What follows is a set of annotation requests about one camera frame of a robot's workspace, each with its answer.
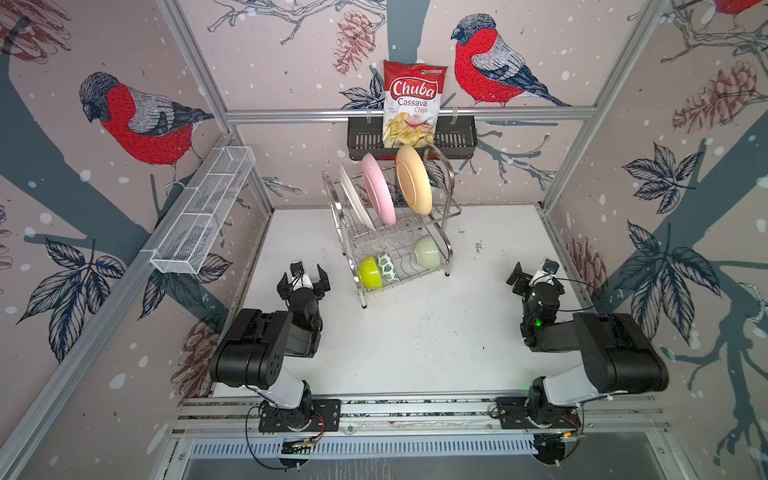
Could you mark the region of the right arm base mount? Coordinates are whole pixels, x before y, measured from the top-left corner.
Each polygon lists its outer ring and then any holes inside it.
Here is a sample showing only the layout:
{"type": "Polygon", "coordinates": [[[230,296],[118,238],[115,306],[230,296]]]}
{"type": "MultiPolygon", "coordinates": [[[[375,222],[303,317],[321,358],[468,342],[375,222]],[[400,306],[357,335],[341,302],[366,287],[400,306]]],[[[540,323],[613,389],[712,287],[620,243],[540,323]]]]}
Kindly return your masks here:
{"type": "Polygon", "coordinates": [[[580,430],[582,422],[576,407],[534,405],[527,397],[498,397],[489,416],[499,420],[503,430],[559,429],[580,430]]]}

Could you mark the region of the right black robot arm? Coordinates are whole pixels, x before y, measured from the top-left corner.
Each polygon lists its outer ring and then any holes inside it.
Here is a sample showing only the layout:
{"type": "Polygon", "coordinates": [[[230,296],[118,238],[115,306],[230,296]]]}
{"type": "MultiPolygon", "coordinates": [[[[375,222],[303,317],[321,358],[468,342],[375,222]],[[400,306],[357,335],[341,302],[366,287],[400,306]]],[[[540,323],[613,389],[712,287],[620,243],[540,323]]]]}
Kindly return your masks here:
{"type": "Polygon", "coordinates": [[[527,410],[547,422],[567,408],[614,394],[661,392],[669,384],[666,364],[629,314],[598,314],[577,309],[559,321],[565,294],[556,276],[559,264],[549,258],[531,275],[516,264],[506,283],[522,299],[520,332],[536,353],[578,352],[581,363],[556,375],[535,379],[527,410]]]}

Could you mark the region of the white painted ceramic plate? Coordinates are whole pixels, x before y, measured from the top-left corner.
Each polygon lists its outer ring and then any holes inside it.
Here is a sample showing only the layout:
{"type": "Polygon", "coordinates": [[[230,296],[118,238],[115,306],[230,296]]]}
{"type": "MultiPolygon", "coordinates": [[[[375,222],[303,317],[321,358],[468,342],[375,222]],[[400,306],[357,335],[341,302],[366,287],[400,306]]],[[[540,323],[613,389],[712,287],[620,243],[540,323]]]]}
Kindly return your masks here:
{"type": "Polygon", "coordinates": [[[362,175],[350,174],[347,172],[344,165],[340,166],[340,184],[342,189],[351,205],[352,211],[355,213],[358,220],[369,230],[375,231],[376,226],[366,208],[366,204],[362,199],[361,194],[358,191],[359,187],[363,186],[362,175]]]}

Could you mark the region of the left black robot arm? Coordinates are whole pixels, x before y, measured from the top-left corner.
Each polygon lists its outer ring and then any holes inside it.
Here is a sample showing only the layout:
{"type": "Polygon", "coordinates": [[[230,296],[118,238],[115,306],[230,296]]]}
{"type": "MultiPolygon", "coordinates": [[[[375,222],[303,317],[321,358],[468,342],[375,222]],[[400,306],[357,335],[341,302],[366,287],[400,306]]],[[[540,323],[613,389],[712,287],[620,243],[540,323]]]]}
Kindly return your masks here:
{"type": "Polygon", "coordinates": [[[279,414],[296,417],[300,425],[313,415],[307,382],[283,368],[287,357],[312,358],[319,349],[323,319],[319,302],[331,290],[322,267],[312,278],[302,262],[290,265],[276,291],[284,308],[264,312],[241,309],[219,341],[210,363],[210,378],[231,388],[244,387],[279,414]]]}

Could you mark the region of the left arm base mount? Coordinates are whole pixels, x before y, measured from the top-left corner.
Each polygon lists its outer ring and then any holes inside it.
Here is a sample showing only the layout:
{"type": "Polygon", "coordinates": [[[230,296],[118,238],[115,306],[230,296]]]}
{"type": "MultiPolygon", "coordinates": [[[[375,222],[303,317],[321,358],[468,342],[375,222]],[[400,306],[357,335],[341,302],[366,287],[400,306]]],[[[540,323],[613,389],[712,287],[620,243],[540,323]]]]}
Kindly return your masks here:
{"type": "Polygon", "coordinates": [[[314,399],[296,409],[279,409],[263,400],[259,405],[260,433],[323,433],[336,432],[341,417],[338,399],[314,399]]]}

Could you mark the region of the yellow plate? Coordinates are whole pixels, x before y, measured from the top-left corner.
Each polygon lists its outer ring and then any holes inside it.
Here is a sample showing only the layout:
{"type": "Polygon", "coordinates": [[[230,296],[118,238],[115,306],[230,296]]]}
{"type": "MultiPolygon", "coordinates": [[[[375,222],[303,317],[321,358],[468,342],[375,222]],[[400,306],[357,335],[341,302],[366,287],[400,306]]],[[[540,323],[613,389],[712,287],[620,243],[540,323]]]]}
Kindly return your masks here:
{"type": "Polygon", "coordinates": [[[422,216],[429,215],[432,210],[431,184],[415,148],[404,145],[398,150],[395,171],[399,188],[411,210],[422,216]]]}

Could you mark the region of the pink plate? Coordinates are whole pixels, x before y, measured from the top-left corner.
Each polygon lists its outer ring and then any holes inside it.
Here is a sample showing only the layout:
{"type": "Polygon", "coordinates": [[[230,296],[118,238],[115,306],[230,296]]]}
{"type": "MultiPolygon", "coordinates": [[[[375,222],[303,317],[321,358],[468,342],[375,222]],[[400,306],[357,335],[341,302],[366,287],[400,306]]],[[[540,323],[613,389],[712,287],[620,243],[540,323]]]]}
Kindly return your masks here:
{"type": "Polygon", "coordinates": [[[377,216],[385,225],[396,223],[396,211],[383,171],[376,159],[366,153],[361,162],[366,192],[377,216]]]}

